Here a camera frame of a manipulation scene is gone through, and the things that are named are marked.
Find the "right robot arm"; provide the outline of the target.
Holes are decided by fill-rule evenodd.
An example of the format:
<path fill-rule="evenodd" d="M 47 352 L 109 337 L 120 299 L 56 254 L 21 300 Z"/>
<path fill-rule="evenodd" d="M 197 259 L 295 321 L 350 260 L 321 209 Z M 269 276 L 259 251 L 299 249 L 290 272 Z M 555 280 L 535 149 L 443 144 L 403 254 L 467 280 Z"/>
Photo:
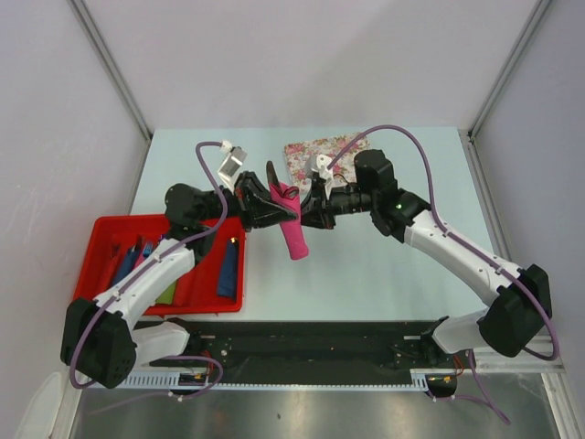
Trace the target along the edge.
<path fill-rule="evenodd" d="M 301 223 L 330 230 L 340 215 L 369 213 L 376 229 L 419 250 L 462 280 L 485 308 L 466 316 L 446 316 L 421 336 L 421 355 L 442 367 L 465 349 L 489 347 L 509 358 L 528 343 L 552 316 L 547 273 L 535 264 L 523 269 L 459 236 L 431 209 L 431 204 L 399 187 L 392 163 L 380 150 L 354 158 L 356 180 L 334 187 L 331 157 L 309 159 L 311 178 L 301 204 Z"/>

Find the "floral tray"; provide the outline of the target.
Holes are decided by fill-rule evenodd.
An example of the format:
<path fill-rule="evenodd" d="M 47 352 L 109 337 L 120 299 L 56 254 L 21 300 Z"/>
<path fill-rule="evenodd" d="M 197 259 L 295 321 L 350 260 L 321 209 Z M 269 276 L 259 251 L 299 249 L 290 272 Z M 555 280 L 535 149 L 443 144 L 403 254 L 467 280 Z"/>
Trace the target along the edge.
<path fill-rule="evenodd" d="M 286 145 L 283 152 L 291 183 L 303 193 L 307 193 L 311 186 L 311 177 L 306 171 L 309 159 L 319 154 L 335 158 L 356 136 L 357 133 L 340 134 Z M 334 187 L 356 182 L 354 157 L 359 152 L 369 148 L 369 140 L 367 138 L 361 139 L 335 163 L 333 167 Z"/>

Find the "pink paper napkin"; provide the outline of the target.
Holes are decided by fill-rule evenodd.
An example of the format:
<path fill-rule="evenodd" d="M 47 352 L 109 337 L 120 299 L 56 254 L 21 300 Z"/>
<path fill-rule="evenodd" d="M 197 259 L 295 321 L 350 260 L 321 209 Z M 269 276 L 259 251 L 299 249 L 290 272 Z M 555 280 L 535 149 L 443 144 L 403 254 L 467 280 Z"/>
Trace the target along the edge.
<path fill-rule="evenodd" d="M 287 186 L 281 183 L 281 187 L 284 192 L 287 187 L 294 186 Z M 298 261 L 307 257 L 309 255 L 309 248 L 304 240 L 301 219 L 282 222 L 280 227 L 289 250 L 290 258 L 293 261 Z"/>

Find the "silver knife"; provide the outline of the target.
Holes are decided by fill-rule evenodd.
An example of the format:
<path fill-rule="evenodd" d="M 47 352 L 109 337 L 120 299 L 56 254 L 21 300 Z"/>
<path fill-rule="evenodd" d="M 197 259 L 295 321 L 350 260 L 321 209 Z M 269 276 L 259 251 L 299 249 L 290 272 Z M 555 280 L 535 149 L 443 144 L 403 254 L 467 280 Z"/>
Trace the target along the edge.
<path fill-rule="evenodd" d="M 282 198 L 283 191 L 282 191 L 281 183 L 277 177 L 273 162 L 271 160 L 269 160 L 266 163 L 266 174 L 267 174 L 267 179 L 268 179 L 270 191 L 275 192 L 278 197 Z"/>

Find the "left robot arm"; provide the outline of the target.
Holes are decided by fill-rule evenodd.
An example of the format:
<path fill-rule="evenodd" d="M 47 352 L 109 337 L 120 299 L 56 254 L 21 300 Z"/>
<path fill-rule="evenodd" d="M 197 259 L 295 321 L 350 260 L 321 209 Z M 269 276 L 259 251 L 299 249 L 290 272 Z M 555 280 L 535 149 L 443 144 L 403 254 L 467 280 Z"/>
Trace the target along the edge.
<path fill-rule="evenodd" d="M 186 184 L 167 190 L 169 230 L 152 254 L 105 292 L 92 300 L 78 298 L 67 309 L 60 357 L 74 388 L 98 382 L 112 389 L 136 366 L 170 358 L 189 366 L 200 359 L 202 344 L 184 325 L 136 324 L 170 284 L 204 260 L 226 218 L 239 218 L 245 230 L 300 218 L 298 187 L 283 184 L 272 171 L 267 177 L 262 184 L 246 171 L 232 190 L 202 191 Z"/>

